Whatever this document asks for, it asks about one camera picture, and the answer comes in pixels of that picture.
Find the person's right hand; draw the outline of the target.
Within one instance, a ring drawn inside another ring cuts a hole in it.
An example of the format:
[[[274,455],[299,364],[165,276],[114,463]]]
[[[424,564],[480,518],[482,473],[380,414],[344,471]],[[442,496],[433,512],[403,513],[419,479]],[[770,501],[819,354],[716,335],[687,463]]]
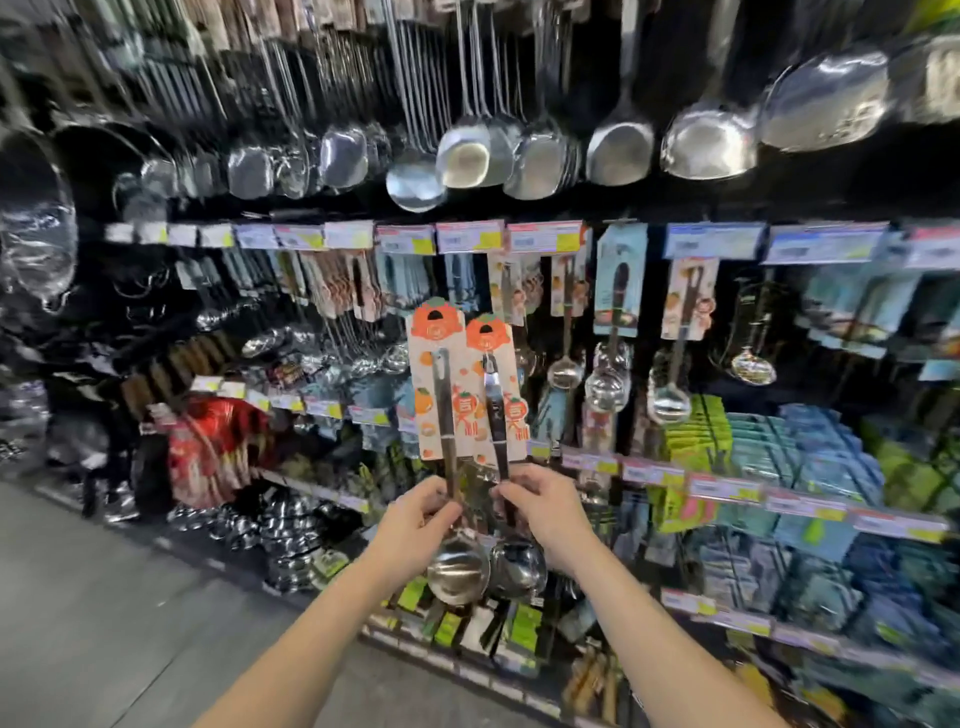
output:
[[[509,478],[501,482],[515,482],[537,493],[535,515],[516,518],[516,522],[526,525],[555,569],[568,577],[580,577],[602,543],[574,481],[549,467],[526,463],[511,467]]]

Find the steel ladle with orange card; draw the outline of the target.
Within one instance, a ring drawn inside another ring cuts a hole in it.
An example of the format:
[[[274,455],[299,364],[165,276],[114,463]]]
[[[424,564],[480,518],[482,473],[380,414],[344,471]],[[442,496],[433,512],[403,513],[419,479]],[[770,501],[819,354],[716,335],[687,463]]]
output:
[[[482,314],[467,324],[465,342],[478,380],[477,403],[467,420],[474,460],[493,489],[487,507],[494,530],[489,588],[505,599],[535,598],[546,588],[545,553],[517,506],[498,490],[529,455],[530,408],[521,393],[513,329],[492,313]]]
[[[466,375],[466,322],[456,306],[441,297],[421,303],[407,318],[407,347],[414,389],[414,426],[424,462],[440,462],[446,495],[462,514],[445,534],[426,570],[434,596],[451,607],[479,601],[488,587],[491,565],[486,548],[472,528],[463,476],[474,455],[466,431],[475,404],[460,403]]]

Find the person's right forearm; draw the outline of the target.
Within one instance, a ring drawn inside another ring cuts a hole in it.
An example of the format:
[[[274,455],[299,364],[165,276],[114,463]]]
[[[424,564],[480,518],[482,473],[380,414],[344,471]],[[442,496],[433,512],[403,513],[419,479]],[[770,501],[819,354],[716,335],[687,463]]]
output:
[[[652,728],[790,728],[694,640],[600,543],[567,567],[590,601]]]

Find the person's left forearm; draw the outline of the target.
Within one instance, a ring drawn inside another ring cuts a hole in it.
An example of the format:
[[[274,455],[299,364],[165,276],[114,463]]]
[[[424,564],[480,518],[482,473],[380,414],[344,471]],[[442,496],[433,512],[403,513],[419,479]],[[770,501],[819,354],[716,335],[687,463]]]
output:
[[[348,566],[191,728],[314,728],[346,650],[409,578],[370,555]]]

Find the row of green-black boxed items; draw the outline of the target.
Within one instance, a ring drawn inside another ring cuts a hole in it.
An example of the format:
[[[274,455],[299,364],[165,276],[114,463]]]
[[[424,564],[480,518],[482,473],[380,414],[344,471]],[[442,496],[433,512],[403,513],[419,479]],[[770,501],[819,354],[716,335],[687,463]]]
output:
[[[488,597],[452,606],[420,575],[383,601],[371,620],[429,652],[503,672],[536,677],[545,661],[546,612],[539,598],[526,603]]]

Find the small hanging steel ladle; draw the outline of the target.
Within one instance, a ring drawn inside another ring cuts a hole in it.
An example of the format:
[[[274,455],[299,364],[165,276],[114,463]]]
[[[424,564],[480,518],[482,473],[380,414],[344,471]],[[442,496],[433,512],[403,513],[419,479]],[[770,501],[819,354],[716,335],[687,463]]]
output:
[[[575,289],[575,256],[564,257],[562,299],[562,348],[561,356],[547,370],[547,380],[551,387],[559,391],[573,392],[583,380],[583,367],[572,355],[573,310]]]

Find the stack of steel bowls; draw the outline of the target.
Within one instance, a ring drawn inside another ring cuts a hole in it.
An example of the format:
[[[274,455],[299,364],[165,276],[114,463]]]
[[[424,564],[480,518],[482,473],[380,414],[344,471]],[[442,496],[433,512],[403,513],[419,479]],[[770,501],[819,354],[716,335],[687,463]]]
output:
[[[315,503],[298,491],[277,491],[266,501],[258,525],[267,588],[279,594],[310,591],[314,553],[322,548],[326,530]]]

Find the bunch of wooden utensils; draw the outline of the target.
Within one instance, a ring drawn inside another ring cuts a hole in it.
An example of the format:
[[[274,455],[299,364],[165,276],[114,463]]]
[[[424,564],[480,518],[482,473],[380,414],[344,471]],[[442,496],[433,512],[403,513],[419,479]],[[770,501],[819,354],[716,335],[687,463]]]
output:
[[[617,655],[587,644],[571,664],[560,696],[561,713],[574,728],[618,728],[621,680]]]

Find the bunch of red packaged utensils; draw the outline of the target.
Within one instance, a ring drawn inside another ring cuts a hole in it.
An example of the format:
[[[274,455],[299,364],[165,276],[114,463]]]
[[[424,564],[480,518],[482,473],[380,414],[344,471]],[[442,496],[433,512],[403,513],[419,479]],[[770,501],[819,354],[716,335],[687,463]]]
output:
[[[193,509],[233,504],[274,443],[266,412],[241,399],[202,394],[174,416],[167,438],[174,502]]]

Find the row of hanging packaged ladles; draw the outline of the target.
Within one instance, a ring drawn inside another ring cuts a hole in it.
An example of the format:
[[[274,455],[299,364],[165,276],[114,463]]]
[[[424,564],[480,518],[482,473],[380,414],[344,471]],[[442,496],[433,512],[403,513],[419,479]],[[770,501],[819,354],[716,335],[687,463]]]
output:
[[[174,345],[172,363],[274,389],[404,376],[402,316],[436,291],[432,264],[380,249],[182,254],[176,273],[198,294],[198,333]]]

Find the hanging steel strainer spoon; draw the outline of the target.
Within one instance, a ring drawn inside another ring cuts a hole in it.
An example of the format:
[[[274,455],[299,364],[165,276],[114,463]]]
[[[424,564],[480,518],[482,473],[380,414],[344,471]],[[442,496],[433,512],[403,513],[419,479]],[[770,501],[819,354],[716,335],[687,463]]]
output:
[[[770,292],[771,281],[765,278],[753,298],[747,339],[729,363],[733,377],[751,386],[769,386],[777,380],[775,365],[762,352],[772,319],[768,310]]]

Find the stack of teal packets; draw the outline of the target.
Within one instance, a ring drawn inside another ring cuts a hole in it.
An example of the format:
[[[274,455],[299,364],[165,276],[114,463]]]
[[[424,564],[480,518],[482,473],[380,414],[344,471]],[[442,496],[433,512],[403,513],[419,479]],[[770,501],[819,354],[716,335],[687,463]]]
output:
[[[838,412],[788,403],[776,416],[730,412],[726,419],[732,442],[728,466],[739,476],[800,493],[883,504],[880,463],[864,450]],[[715,522],[835,565],[843,563],[858,538],[856,528],[844,518],[807,516],[800,506],[779,514],[725,503]]]

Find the stack of blue packets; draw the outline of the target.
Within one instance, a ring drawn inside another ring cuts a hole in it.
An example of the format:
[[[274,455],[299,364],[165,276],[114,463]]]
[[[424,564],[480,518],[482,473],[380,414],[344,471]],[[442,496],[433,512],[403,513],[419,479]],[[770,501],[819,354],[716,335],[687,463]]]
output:
[[[839,562],[726,527],[680,541],[697,593],[727,611],[960,670],[960,553],[856,535]]]

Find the hanging teal utensil packs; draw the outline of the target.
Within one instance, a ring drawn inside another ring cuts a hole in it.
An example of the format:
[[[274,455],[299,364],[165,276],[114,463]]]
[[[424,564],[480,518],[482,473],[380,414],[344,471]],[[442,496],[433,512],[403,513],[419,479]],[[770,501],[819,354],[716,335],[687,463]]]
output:
[[[828,350],[882,360],[922,277],[919,271],[880,263],[816,266],[794,324]]]

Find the row of wooden-handled utensils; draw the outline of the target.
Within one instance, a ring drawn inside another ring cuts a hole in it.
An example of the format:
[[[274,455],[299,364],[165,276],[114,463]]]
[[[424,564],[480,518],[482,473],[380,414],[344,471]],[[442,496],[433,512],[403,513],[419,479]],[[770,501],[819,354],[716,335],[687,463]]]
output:
[[[188,339],[161,346],[158,353],[134,364],[119,379],[119,395],[137,424],[150,407],[179,400],[198,376],[221,375],[239,360],[234,337],[222,330],[197,333]]]

